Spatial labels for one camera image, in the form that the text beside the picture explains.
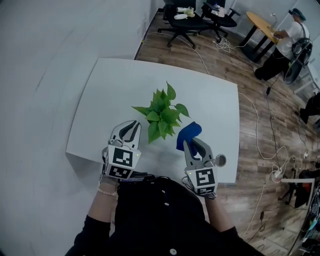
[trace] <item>person in white shirt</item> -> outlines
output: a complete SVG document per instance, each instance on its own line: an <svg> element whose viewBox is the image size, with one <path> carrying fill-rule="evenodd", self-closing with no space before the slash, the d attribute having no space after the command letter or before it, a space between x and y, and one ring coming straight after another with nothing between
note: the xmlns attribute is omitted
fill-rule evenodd
<svg viewBox="0 0 320 256"><path fill-rule="evenodd" d="M289 11L294 19L291 27L285 30L274 32L274 37L279 38L274 52L264 62L260 68L253 68L256 78L265 81L275 77L281 71L286 71L289 68L290 60L293 57L292 45L300 38L309 38L310 34L307 27L303 24L306 17L300 10L294 8Z"/></svg>

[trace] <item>black pants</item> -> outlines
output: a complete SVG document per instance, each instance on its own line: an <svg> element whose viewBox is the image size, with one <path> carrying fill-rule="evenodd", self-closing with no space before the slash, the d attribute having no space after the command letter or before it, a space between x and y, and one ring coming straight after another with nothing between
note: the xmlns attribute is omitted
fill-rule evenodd
<svg viewBox="0 0 320 256"><path fill-rule="evenodd" d="M286 71L289 68L290 60L283 56L276 48L271 56L264 62L263 67L258 68L254 75L259 80L265 81L275 77L281 71Z"/></svg>
<svg viewBox="0 0 320 256"><path fill-rule="evenodd" d="M300 117L305 124L308 123L310 116L320 115L320 93L311 97L305 108L300 109Z"/></svg>

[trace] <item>black shirt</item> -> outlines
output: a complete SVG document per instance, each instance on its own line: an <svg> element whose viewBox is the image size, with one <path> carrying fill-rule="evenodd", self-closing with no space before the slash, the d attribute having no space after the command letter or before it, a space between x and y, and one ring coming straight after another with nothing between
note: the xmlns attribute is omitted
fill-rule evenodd
<svg viewBox="0 0 320 256"><path fill-rule="evenodd" d="M118 189L115 232L86 217L67 256L246 255L262 256L232 228L219 232L206 220L200 200L185 187L159 177Z"/></svg>

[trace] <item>bracelet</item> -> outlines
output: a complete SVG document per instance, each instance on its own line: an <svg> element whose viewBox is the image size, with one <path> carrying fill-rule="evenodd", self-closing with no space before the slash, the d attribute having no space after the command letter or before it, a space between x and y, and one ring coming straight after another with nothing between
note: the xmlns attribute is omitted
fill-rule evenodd
<svg viewBox="0 0 320 256"><path fill-rule="evenodd" d="M110 196L110 197L115 197L117 195L117 192L110 193L110 192L103 191L100 188L98 188L98 192L101 194L104 194L106 196Z"/></svg>

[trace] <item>blue cloth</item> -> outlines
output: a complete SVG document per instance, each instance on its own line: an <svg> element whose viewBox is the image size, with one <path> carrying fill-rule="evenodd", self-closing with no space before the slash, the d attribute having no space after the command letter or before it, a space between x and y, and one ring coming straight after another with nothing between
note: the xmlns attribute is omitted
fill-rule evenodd
<svg viewBox="0 0 320 256"><path fill-rule="evenodd" d="M198 136L202 132L202 128L196 122L192 122L186 127L184 127L178 134L178 138L176 139L176 149L184 151L184 141L188 142L191 148L191 153L195 156L198 151L192 145L191 140Z"/></svg>

